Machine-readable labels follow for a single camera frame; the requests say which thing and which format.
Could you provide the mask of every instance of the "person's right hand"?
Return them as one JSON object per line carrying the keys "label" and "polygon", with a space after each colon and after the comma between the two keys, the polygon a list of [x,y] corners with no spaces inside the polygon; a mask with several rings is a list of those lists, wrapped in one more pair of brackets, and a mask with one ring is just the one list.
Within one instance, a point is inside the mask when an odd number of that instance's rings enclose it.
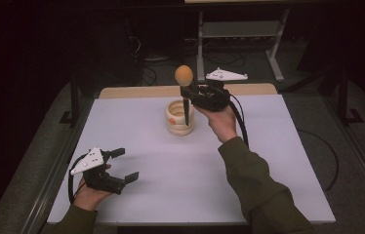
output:
{"label": "person's right hand", "polygon": [[221,143],[237,137],[236,119],[230,106],[219,112],[208,111],[195,105],[194,107],[209,119],[209,126]]}

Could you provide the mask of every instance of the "white tabletop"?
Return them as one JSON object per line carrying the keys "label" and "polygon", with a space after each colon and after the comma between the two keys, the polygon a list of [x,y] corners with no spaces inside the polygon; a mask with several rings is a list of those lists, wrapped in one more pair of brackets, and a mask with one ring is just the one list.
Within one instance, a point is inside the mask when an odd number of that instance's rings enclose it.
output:
{"label": "white tabletop", "polygon": [[[89,149],[124,147],[108,163],[111,176],[140,172],[121,195],[105,199],[97,222],[114,225],[244,223],[240,204],[225,177],[221,145],[207,119],[195,113],[188,136],[166,129],[165,106],[180,97],[97,99],[71,162]],[[304,152],[282,96],[239,96],[250,147],[267,160],[271,176],[287,185],[298,209],[312,223],[333,222],[319,182]],[[75,188],[81,175],[75,177]],[[69,206],[67,173],[48,221],[58,222]]]}

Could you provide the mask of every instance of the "green sleeve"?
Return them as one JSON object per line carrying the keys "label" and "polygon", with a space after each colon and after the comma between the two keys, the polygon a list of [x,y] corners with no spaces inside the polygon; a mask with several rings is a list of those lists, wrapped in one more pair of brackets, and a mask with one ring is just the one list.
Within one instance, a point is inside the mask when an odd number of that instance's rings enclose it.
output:
{"label": "green sleeve", "polygon": [[313,226],[296,208],[288,187],[270,177],[267,162],[251,152],[241,137],[224,143],[219,152],[228,183],[253,233],[314,233]]}
{"label": "green sleeve", "polygon": [[50,234],[75,233],[91,234],[94,232],[95,221],[98,212],[89,212],[70,205],[63,219],[56,223],[50,230]]}

